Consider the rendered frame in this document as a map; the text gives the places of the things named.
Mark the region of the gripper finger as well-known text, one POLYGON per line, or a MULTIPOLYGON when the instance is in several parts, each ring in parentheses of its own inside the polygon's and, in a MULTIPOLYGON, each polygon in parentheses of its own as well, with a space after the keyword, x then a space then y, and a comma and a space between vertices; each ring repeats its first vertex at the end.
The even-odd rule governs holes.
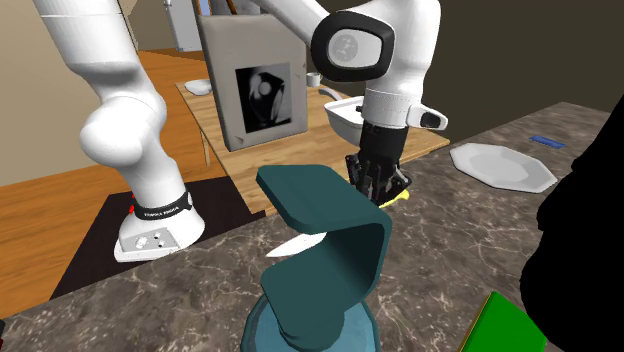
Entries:
POLYGON ((411 178, 405 175, 398 164, 389 177, 382 176, 377 169, 372 178, 372 202, 386 204, 394 201, 403 191, 411 185, 411 178))
POLYGON ((371 178, 368 175, 370 161, 364 160, 360 162, 358 155, 352 154, 345 157, 345 162, 350 183, 358 191, 368 191, 371 184, 371 178))

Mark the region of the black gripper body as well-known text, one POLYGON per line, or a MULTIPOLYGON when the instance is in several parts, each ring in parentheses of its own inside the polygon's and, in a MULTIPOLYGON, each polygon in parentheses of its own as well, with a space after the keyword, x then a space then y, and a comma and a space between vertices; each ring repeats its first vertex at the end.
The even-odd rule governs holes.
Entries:
POLYGON ((381 167, 382 172, 394 172, 399 165, 409 128, 386 128, 364 122, 359 142, 358 161, 381 167))

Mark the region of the yellow flat object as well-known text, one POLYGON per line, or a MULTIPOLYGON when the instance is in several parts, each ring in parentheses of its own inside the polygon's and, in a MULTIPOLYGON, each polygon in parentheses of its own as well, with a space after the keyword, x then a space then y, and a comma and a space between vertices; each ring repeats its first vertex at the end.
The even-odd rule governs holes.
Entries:
POLYGON ((380 208, 385 208, 387 206, 390 206, 390 205, 392 205, 393 203, 395 203, 396 201, 399 201, 399 200, 408 200, 408 199, 409 199, 409 191, 407 189, 404 189, 397 196, 395 196, 393 199, 388 200, 385 203, 381 204, 380 208))

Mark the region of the white pointed flat object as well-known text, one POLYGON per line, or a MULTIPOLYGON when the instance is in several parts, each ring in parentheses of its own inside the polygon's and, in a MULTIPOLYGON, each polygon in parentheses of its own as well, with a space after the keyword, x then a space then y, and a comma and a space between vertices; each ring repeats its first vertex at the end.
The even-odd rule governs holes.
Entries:
POLYGON ((296 255, 316 246, 323 241, 325 236, 326 232, 317 234, 299 234, 279 245, 278 247, 272 249, 266 254, 266 256, 270 258, 277 258, 296 255))

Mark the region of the teal curved stand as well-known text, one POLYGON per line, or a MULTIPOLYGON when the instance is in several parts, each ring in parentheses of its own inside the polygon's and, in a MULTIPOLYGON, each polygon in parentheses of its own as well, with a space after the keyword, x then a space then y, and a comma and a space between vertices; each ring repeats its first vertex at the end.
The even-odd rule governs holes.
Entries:
POLYGON ((365 299, 390 217, 325 165, 265 165, 256 181, 290 228, 324 238, 262 273, 240 352, 382 352, 365 299))

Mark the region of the white octagonal plate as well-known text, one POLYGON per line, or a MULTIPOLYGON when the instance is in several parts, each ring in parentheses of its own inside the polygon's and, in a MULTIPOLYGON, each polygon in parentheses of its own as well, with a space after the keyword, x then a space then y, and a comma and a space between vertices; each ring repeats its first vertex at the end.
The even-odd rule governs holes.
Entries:
POLYGON ((493 188, 541 193, 557 182, 540 160, 504 146, 466 143, 449 154, 457 170, 493 188))

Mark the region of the blue flat rectangular object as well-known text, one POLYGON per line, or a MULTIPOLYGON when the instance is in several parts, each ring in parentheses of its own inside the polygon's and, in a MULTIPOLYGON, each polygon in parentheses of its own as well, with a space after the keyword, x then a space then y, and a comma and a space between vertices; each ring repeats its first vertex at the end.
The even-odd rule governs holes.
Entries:
POLYGON ((529 140, 533 141, 533 142, 536 142, 536 143, 540 143, 542 145, 549 146, 549 147, 554 148, 554 149, 561 149, 561 148, 565 147, 564 143, 561 143, 561 142, 549 139, 547 137, 539 136, 539 135, 531 136, 529 138, 529 140))

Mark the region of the green box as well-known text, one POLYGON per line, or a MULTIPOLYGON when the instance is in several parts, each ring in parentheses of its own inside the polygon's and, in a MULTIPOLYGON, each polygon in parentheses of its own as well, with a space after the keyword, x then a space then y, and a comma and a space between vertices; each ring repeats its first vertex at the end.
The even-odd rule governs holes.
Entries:
POLYGON ((546 342, 524 311, 493 291, 483 301, 457 352, 544 352, 546 342))

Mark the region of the large black bulky object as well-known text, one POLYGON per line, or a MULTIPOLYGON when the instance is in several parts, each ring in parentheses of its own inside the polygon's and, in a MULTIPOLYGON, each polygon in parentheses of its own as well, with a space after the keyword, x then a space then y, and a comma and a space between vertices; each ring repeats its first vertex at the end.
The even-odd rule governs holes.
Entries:
POLYGON ((563 352, 624 352, 624 96, 537 212, 522 303, 563 352))

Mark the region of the white door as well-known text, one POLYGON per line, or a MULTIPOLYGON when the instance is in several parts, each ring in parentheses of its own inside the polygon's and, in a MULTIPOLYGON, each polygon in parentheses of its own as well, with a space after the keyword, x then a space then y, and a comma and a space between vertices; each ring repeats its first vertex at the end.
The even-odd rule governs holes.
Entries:
POLYGON ((194 0, 163 0, 174 47, 179 52, 201 51, 194 0))

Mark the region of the dark robot stand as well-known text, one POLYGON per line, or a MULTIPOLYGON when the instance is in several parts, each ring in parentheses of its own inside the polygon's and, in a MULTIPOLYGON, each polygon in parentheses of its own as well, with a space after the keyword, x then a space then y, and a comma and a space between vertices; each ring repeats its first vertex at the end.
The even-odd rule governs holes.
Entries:
MULTIPOLYGON (((229 177, 188 182, 199 215, 206 228, 202 241, 259 220, 266 213, 252 213, 229 177)), ((102 205, 89 231, 51 297, 53 299, 137 267, 137 262, 119 263, 113 250, 122 220, 129 214, 131 194, 111 194, 102 205)))

